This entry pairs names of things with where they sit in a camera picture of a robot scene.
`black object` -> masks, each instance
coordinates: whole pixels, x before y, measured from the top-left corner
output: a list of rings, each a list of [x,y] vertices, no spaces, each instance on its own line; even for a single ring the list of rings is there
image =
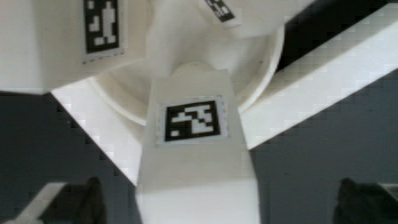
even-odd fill
[[[64,186],[40,219],[47,224],[107,224],[98,178],[91,178],[86,185]]]
[[[86,17],[86,51],[96,53],[120,48],[120,0],[84,0]],[[114,15],[105,16],[105,10],[114,10]],[[114,40],[105,35],[109,26]]]
[[[388,4],[386,0],[319,0],[287,24],[278,71]]]
[[[207,3],[214,10],[214,13],[215,13],[215,16],[217,16],[221,22],[224,23],[230,20],[233,20],[235,15],[233,15],[231,9],[230,9],[224,1],[223,0],[207,0]]]
[[[379,184],[343,179],[335,210],[335,224],[398,223],[398,201]]]
[[[199,111],[187,111],[187,108],[207,106],[208,109],[203,111],[212,117],[212,121],[207,122],[205,119],[201,119]],[[176,118],[183,114],[185,116],[191,116],[192,119],[173,122],[173,118]],[[192,128],[192,122],[194,120],[207,125],[207,127],[214,128],[214,131],[205,133],[194,133]],[[166,111],[166,142],[201,138],[208,136],[219,136],[221,135],[221,124],[219,124],[219,114],[217,114],[217,103],[215,101],[207,101],[199,103],[183,104],[178,106],[167,107]]]

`dark gray wall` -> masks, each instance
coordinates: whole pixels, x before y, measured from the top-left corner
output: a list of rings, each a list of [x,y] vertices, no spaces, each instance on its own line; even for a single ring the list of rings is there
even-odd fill
[[[398,183],[398,71],[255,150],[263,223],[333,223],[340,180]]]
[[[0,223],[18,216],[45,184],[104,184],[109,223],[141,223],[136,187],[52,95],[0,94]]]

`white plastic part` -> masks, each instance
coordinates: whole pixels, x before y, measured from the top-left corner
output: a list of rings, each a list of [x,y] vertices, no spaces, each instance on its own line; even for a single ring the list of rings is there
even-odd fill
[[[31,201],[18,218],[8,221],[4,224],[43,224],[40,217],[50,206],[50,203],[59,195],[59,192],[66,186],[66,183],[50,183],[41,189],[34,200]]]
[[[239,39],[271,35],[315,2],[315,0],[191,1],[198,4],[203,18],[217,32]],[[219,19],[228,15],[233,16],[226,21]]]
[[[390,4],[276,74],[242,114],[249,149],[398,68],[397,12]],[[114,111],[88,80],[59,88],[54,95],[137,184],[143,126]]]
[[[198,2],[153,1],[153,9],[146,59],[91,78],[105,102],[141,125],[152,78],[171,76],[191,61],[230,71],[240,112],[247,110],[276,73],[285,43],[285,27],[267,37],[228,38],[201,17]]]
[[[120,7],[111,0],[88,2],[100,7],[100,14],[86,18],[84,0],[0,0],[2,91],[43,94],[143,58],[148,1],[120,0]],[[120,40],[120,47],[88,52],[86,19],[88,33],[104,29],[98,38],[107,44],[107,40],[114,43]],[[111,31],[116,19],[120,38]]]
[[[173,128],[182,127],[171,124],[171,127],[162,129],[162,118],[178,122],[175,118],[185,116],[180,114],[180,117],[175,117],[180,108],[166,114],[164,107],[171,109],[171,106],[183,103],[187,112],[182,113],[189,113],[192,107],[187,104],[199,100],[210,105],[215,101],[214,97],[221,97],[224,101],[224,106],[217,108],[223,115],[217,116],[214,113],[212,118],[219,118],[219,122],[226,121],[226,137],[210,130],[203,133],[212,133],[214,138],[192,137],[196,124],[191,118],[192,130],[178,129],[183,131],[183,143],[178,137],[169,138],[167,144],[160,143],[159,140],[167,137]],[[208,127],[215,128],[215,126],[217,121],[208,124]],[[258,182],[228,74],[208,72],[201,73],[201,76],[187,74],[187,76],[157,78],[152,88],[137,185],[143,222],[146,224],[258,224],[258,200]]]

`white surface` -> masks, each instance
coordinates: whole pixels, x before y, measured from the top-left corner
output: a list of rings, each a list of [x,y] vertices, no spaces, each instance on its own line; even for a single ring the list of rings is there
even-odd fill
[[[255,148],[398,68],[398,5],[390,4],[281,71],[242,116]]]
[[[279,27],[269,36],[233,39],[201,16],[198,3],[152,1],[146,59],[91,79],[111,107],[143,125],[152,78],[169,77],[185,63],[198,61],[215,70],[230,71],[240,111],[253,105],[276,73],[285,29]]]
[[[36,195],[34,200],[25,207],[18,218],[8,221],[4,224],[43,224],[40,216],[50,206],[54,198],[59,195],[59,192],[66,186],[66,183],[50,183],[41,189],[41,192]]]
[[[199,5],[208,24],[233,38],[271,35],[315,2],[315,0],[223,0],[237,17],[235,25],[226,25],[221,23],[205,0],[191,1]]]
[[[159,144],[164,105],[219,95],[228,138]],[[258,182],[226,73],[155,79],[148,117],[137,185],[143,223],[260,223]]]
[[[125,54],[84,64],[80,0],[0,0],[0,90],[41,94],[144,56],[148,1],[125,0]]]

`white panel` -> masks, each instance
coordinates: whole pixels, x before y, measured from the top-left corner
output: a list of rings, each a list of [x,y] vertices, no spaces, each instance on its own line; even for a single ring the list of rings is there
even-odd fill
[[[143,126],[112,110],[88,80],[52,93],[116,166],[137,183]]]
[[[398,68],[398,5],[390,4],[276,74],[242,115],[255,148]]]
[[[45,93],[82,78],[130,64],[144,55],[148,26],[146,0],[0,0],[0,90]],[[120,41],[120,47],[88,50],[86,10],[98,11],[88,16],[88,28],[100,30],[96,45]],[[120,21],[116,39],[112,21]]]
[[[162,128],[162,117],[173,120],[192,102],[210,105],[217,101],[214,96],[224,100],[221,113],[214,113],[212,118],[219,122],[226,120],[226,137],[194,136],[182,123]],[[214,108],[205,111],[208,114],[215,112]],[[171,143],[162,144],[159,138],[166,138],[173,128],[185,133],[185,142],[173,144],[180,138],[171,137]],[[210,130],[207,132],[212,137],[223,135]],[[141,163],[137,203],[146,224],[260,223],[258,182],[231,81],[224,73],[155,79]]]

